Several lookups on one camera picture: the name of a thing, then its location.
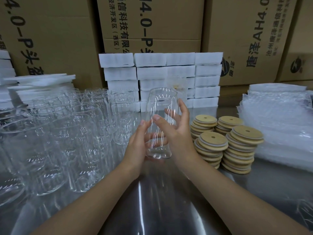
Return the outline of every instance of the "right hand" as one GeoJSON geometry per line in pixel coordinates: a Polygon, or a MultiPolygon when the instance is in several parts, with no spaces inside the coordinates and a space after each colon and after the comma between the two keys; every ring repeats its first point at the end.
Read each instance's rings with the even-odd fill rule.
{"type": "Polygon", "coordinates": [[[195,158],[198,158],[199,155],[194,148],[190,134],[189,110],[182,99],[178,100],[178,104],[182,115],[165,109],[165,113],[176,121],[177,126],[170,125],[159,115],[154,115],[153,121],[164,132],[172,152],[172,157],[176,165],[180,167],[182,166],[182,163],[194,160],[195,158]]]}

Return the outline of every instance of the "white foam block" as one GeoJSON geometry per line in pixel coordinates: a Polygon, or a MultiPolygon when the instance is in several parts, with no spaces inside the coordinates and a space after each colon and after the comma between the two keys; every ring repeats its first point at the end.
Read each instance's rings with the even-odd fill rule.
{"type": "Polygon", "coordinates": [[[135,112],[139,112],[140,111],[140,102],[136,102],[135,103],[135,112]]]}
{"type": "Polygon", "coordinates": [[[220,86],[195,88],[195,98],[207,98],[219,96],[220,86]]]}
{"type": "Polygon", "coordinates": [[[195,65],[221,64],[223,59],[222,52],[216,53],[196,53],[195,65]]]}
{"type": "Polygon", "coordinates": [[[104,68],[106,81],[137,80],[136,67],[129,68],[104,68]]]}
{"type": "Polygon", "coordinates": [[[218,97],[194,99],[194,108],[216,107],[218,106],[218,97]]]}
{"type": "Polygon", "coordinates": [[[0,59],[0,68],[13,68],[11,60],[0,59]]]}
{"type": "Polygon", "coordinates": [[[140,90],[151,90],[156,87],[167,87],[165,79],[139,80],[140,90]]]}
{"type": "Polygon", "coordinates": [[[99,54],[102,68],[133,67],[134,58],[132,53],[126,54],[99,54]]]}
{"type": "Polygon", "coordinates": [[[218,86],[220,76],[195,77],[195,87],[218,86]]]}
{"type": "Polygon", "coordinates": [[[136,67],[166,66],[166,55],[162,53],[138,53],[134,54],[136,67]]]}
{"type": "Polygon", "coordinates": [[[188,77],[187,78],[187,87],[188,88],[194,88],[195,87],[195,78],[194,77],[188,77]]]}
{"type": "Polygon", "coordinates": [[[148,101],[148,97],[149,97],[149,90],[141,90],[140,91],[140,100],[143,102],[148,101]]]}
{"type": "Polygon", "coordinates": [[[195,66],[169,66],[167,67],[167,76],[194,77],[195,66]]]}
{"type": "Polygon", "coordinates": [[[108,81],[109,90],[136,90],[138,91],[138,80],[108,81]]]}
{"type": "Polygon", "coordinates": [[[0,68],[0,77],[15,77],[16,73],[14,68],[0,68]]]}
{"type": "Polygon", "coordinates": [[[170,53],[166,54],[167,66],[194,65],[195,53],[170,53]]]}
{"type": "Polygon", "coordinates": [[[187,99],[185,101],[185,104],[186,104],[187,108],[193,108],[194,107],[194,99],[187,99]]]}
{"type": "Polygon", "coordinates": [[[146,112],[147,102],[140,102],[140,111],[146,112]]]}
{"type": "Polygon", "coordinates": [[[150,68],[137,68],[137,79],[165,79],[167,77],[166,67],[150,67],[150,68]]]}
{"type": "Polygon", "coordinates": [[[192,89],[188,89],[187,91],[187,98],[193,98],[195,95],[196,89],[192,88],[192,89]]]}
{"type": "Polygon", "coordinates": [[[9,52],[6,50],[0,50],[0,59],[11,59],[9,52]]]}
{"type": "Polygon", "coordinates": [[[222,65],[200,65],[196,66],[196,77],[220,76],[222,65]]]}

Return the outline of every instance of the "cardboard box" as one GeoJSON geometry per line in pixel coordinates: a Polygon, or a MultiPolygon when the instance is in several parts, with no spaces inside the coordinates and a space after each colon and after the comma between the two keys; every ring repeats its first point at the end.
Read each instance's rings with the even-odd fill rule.
{"type": "Polygon", "coordinates": [[[0,42],[18,75],[76,74],[77,88],[102,87],[94,23],[91,0],[3,0],[0,42]]]}
{"type": "Polygon", "coordinates": [[[277,82],[313,80],[313,0],[298,0],[277,82]]]}
{"type": "Polygon", "coordinates": [[[221,86],[274,82],[296,0],[207,0],[202,52],[224,52],[221,86]]]}
{"type": "Polygon", "coordinates": [[[204,0],[97,0],[106,53],[199,52],[204,0]]]}

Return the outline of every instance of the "metal countertop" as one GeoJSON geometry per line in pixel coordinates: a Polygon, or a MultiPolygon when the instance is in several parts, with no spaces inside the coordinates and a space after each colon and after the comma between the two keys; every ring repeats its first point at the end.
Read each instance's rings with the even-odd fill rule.
{"type": "MultiPolygon", "coordinates": [[[[197,114],[216,108],[191,109],[197,114]]],[[[236,116],[235,108],[217,109],[217,117],[236,116]]],[[[125,146],[112,144],[116,164],[125,146]]],[[[219,171],[313,231],[313,173],[256,158],[249,174],[219,171]]],[[[29,234],[81,194],[64,185],[56,192],[24,198],[0,207],[1,234],[29,234]]],[[[140,177],[125,191],[99,234],[230,234],[215,210],[171,159],[164,164],[145,162],[140,177]]]]}

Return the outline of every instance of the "stack of bamboo lids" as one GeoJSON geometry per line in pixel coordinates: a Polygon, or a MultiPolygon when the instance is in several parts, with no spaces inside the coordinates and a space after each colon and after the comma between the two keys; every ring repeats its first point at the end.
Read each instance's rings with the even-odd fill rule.
{"type": "Polygon", "coordinates": [[[229,147],[223,151],[221,164],[229,171],[247,174],[251,171],[254,151],[258,144],[264,142],[263,134],[249,126],[235,126],[226,134],[229,147]]]}
{"type": "Polygon", "coordinates": [[[232,130],[233,127],[243,125],[242,119],[233,116],[222,116],[218,119],[215,131],[222,135],[226,135],[232,130]]]}
{"type": "Polygon", "coordinates": [[[194,141],[198,154],[214,168],[219,168],[223,150],[227,149],[227,139],[216,132],[205,131],[194,141]]]}
{"type": "Polygon", "coordinates": [[[204,131],[213,131],[217,125],[217,118],[211,115],[197,115],[190,125],[190,133],[193,141],[204,131]]]}

